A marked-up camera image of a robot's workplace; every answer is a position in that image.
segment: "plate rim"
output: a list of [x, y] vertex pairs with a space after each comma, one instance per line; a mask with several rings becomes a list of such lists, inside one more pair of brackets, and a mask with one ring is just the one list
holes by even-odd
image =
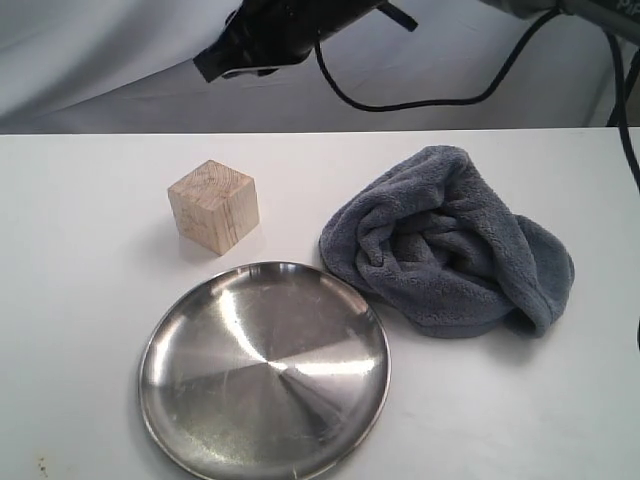
[[329, 463], [329, 464], [327, 464], [325, 466], [322, 466], [318, 470], [315, 470], [315, 471], [309, 473], [308, 475], [305, 475], [304, 477], [296, 477], [296, 480], [310, 480], [310, 479], [315, 478], [315, 477], [317, 477], [319, 475], [322, 475], [323, 473], [326, 473], [327, 471], [331, 470], [332, 468], [334, 468], [339, 463], [341, 463], [344, 460], [346, 460], [364, 442], [364, 440], [369, 436], [369, 434], [371, 433], [371, 430], [373, 430], [373, 427], [378, 422], [378, 420], [380, 418], [380, 415], [382, 414], [382, 410], [384, 409], [384, 407], [385, 407], [385, 405], [387, 403], [387, 397], [389, 396], [389, 387], [390, 387], [390, 383], [391, 383], [391, 368], [392, 368], [392, 365], [391, 365], [391, 351], [390, 351], [390, 348], [389, 348], [389, 338], [387, 336], [387, 332], [386, 332], [386, 330], [384, 328], [384, 325], [382, 324], [382, 320], [380, 320], [380, 316], [378, 315], [378, 313], [373, 309], [371, 304], [362, 296], [362, 294], [358, 290], [356, 290], [353, 286], [349, 285], [347, 282], [345, 282], [341, 278], [338, 278], [337, 276], [333, 275], [330, 272], [327, 272], [325, 270], [321, 270], [320, 268], [317, 268], [317, 267], [314, 267], [314, 266], [311, 266], [311, 265], [307, 265], [307, 264], [304, 264], [304, 263], [291, 262], [291, 261], [271, 260], [271, 261], [261, 261], [261, 262], [247, 263], [247, 264], [244, 264], [244, 265], [239, 265], [237, 267], [229, 268], [227, 270], [219, 272], [219, 273], [215, 274], [214, 276], [212, 276], [211, 278], [198, 283], [196, 286], [194, 286], [193, 288], [189, 289], [186, 293], [181, 295], [178, 298], [178, 300], [176, 300], [167, 309], [167, 311], [162, 315], [162, 317], [158, 321], [157, 325], [153, 328], [153, 331], [151, 332], [151, 335], [149, 336], [149, 338], [148, 338], [148, 340], [147, 340], [147, 342], [146, 342], [146, 344], [144, 346], [144, 349], [142, 351], [142, 355], [141, 355], [139, 363], [138, 363], [138, 374], [137, 374], [137, 383], [138, 383], [138, 385], [137, 385], [137, 388], [136, 388], [136, 391], [137, 391], [137, 395], [136, 396], [137, 396], [138, 409], [139, 409], [139, 412], [140, 412], [140, 414], [142, 416], [142, 421], [144, 423], [145, 430], [147, 431], [147, 433], [149, 434], [149, 436], [151, 437], [151, 439], [153, 440], [155, 445], [157, 447], [159, 447], [160, 450], [162, 450], [162, 452], [173, 463], [175, 463], [178, 467], [182, 468], [187, 473], [193, 475], [196, 478], [200, 478], [202, 480], [223, 480], [223, 479], [222, 478], [209, 477], [207, 475], [204, 475], [204, 474], [201, 474], [201, 473], [198, 473], [198, 472], [194, 471], [189, 465], [187, 465], [185, 462], [183, 462], [182, 460], [177, 458], [175, 455], [173, 455], [169, 451], [167, 446], [160, 440], [160, 438], [158, 437], [156, 432], [151, 427], [149, 417], [147, 415], [147, 412], [145, 411], [145, 408], [144, 408], [143, 402], [142, 402], [142, 396], [143, 396], [143, 393], [142, 393], [142, 382], [143, 382], [143, 374], [144, 374], [145, 362], [147, 360], [147, 357], [148, 357], [148, 354], [149, 354], [149, 350], [151, 348], [153, 340], [156, 337], [156, 334], [158, 333], [158, 331], [160, 330], [162, 325], [164, 324], [164, 322], [167, 320], [167, 318], [169, 317], [171, 312], [176, 308], [176, 306], [178, 306], [178, 304], [180, 304], [180, 302], [182, 302], [185, 298], [187, 298], [192, 292], [194, 292], [198, 288], [202, 287], [203, 285], [205, 285], [205, 284], [207, 284], [207, 283], [209, 283], [209, 282], [211, 282], [213, 280], [216, 280], [219, 277], [222, 277], [224, 275], [232, 273], [234, 271], [246, 269], [246, 268], [249, 268], [249, 267], [264, 266], [264, 265], [293, 265], [295, 267], [302, 267], [302, 268], [305, 268], [305, 269], [309, 269], [309, 270], [315, 271], [315, 272], [317, 272], [317, 273], [319, 273], [321, 275], [326, 275], [326, 276], [332, 278], [333, 280], [338, 281], [340, 284], [342, 284], [348, 290], [351, 290], [352, 293], [354, 293], [360, 299], [362, 299], [362, 301], [364, 301], [364, 303], [373, 312], [373, 317], [375, 318], [376, 324], [380, 328], [380, 332], [382, 334], [382, 339], [384, 341], [384, 352], [383, 353], [384, 353], [384, 357], [385, 357], [386, 362], [387, 362], [387, 372], [386, 372], [386, 376], [385, 376], [385, 380], [384, 380], [384, 390], [382, 392], [382, 396], [380, 398], [380, 402], [379, 402], [378, 408], [376, 409], [375, 413], [371, 417], [371, 419], [369, 421], [369, 424], [361, 432], [361, 434], [357, 438], [357, 440], [355, 442], [353, 442], [353, 444], [350, 445], [349, 448], [347, 448], [344, 452], [342, 452], [340, 455], [338, 455], [331, 463]]

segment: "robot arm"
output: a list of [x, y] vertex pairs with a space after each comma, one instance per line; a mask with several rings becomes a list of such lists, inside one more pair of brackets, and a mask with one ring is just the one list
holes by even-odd
[[[560, 7], [640, 45], [640, 0], [482, 0], [519, 17]], [[409, 31], [418, 23], [387, 0], [244, 0], [220, 38], [194, 62], [207, 82], [269, 75], [303, 62], [326, 40], [373, 10]]]

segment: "microfiber towel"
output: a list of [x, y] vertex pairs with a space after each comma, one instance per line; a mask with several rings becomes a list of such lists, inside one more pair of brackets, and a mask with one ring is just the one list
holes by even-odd
[[562, 243], [512, 214], [449, 146], [425, 148], [342, 207], [320, 253], [334, 275], [434, 337], [474, 337], [505, 320], [542, 336], [574, 279]]

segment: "wooden cube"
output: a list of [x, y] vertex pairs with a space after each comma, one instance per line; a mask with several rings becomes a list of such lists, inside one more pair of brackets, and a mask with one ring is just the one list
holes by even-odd
[[209, 160], [169, 188], [179, 232], [223, 255], [260, 222], [253, 178]]

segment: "white fabric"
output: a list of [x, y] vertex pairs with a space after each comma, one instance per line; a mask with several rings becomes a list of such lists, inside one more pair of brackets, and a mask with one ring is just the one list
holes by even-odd
[[[190, 59], [239, 3], [0, 0], [0, 132], [581, 126], [611, 72], [600, 30], [565, 17], [541, 30], [493, 98], [471, 108], [358, 112], [328, 89], [313, 56], [273, 76], [206, 84]], [[394, 3], [420, 22], [416, 32], [374, 12], [324, 46], [340, 84], [365, 102], [477, 94], [528, 27], [476, 0]]]

